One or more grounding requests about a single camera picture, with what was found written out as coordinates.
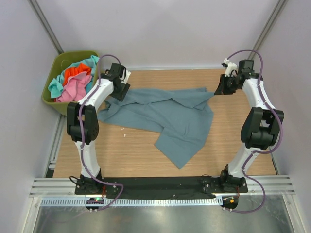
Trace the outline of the blue-grey t shirt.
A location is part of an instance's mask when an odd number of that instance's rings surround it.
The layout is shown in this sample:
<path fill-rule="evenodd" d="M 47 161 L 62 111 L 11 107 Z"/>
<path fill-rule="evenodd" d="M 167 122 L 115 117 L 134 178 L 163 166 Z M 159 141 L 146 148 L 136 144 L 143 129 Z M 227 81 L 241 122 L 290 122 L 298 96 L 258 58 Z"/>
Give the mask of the blue-grey t shirt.
<path fill-rule="evenodd" d="M 112 125 L 157 132 L 155 146 L 178 168 L 205 145 L 214 96 L 205 87 L 183 90 L 133 89 L 123 101 L 109 98 L 98 120 Z"/>

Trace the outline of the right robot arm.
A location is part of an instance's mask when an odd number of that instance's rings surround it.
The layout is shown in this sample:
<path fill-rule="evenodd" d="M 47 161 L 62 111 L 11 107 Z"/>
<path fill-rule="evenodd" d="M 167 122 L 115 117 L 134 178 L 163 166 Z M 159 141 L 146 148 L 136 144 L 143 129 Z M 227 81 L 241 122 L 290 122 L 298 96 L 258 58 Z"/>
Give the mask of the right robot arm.
<path fill-rule="evenodd" d="M 220 76 L 215 95 L 232 95 L 242 90 L 250 105 L 250 112 L 241 129 L 242 146 L 235 158 L 226 165 L 219 177 L 219 187 L 224 192 L 243 190 L 245 173 L 260 154 L 275 145 L 280 136 L 284 113 L 270 102 L 263 78 L 254 71 L 252 60 L 235 64 L 224 59 L 225 73 Z"/>

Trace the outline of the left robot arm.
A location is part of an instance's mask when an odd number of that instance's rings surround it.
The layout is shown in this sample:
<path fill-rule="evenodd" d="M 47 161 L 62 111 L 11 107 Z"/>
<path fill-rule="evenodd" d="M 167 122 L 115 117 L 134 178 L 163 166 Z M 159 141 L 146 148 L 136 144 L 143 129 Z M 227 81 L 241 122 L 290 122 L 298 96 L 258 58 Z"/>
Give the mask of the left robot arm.
<path fill-rule="evenodd" d="M 95 148 L 99 134 L 97 110 L 108 96 L 120 101 L 125 98 L 130 88 L 127 83 L 130 74 L 124 65 L 112 63 L 110 69 L 99 74 L 85 97 L 68 104 L 67 134 L 75 143 L 81 161 L 81 174 L 75 188 L 77 195 L 99 194 L 104 187 Z"/>

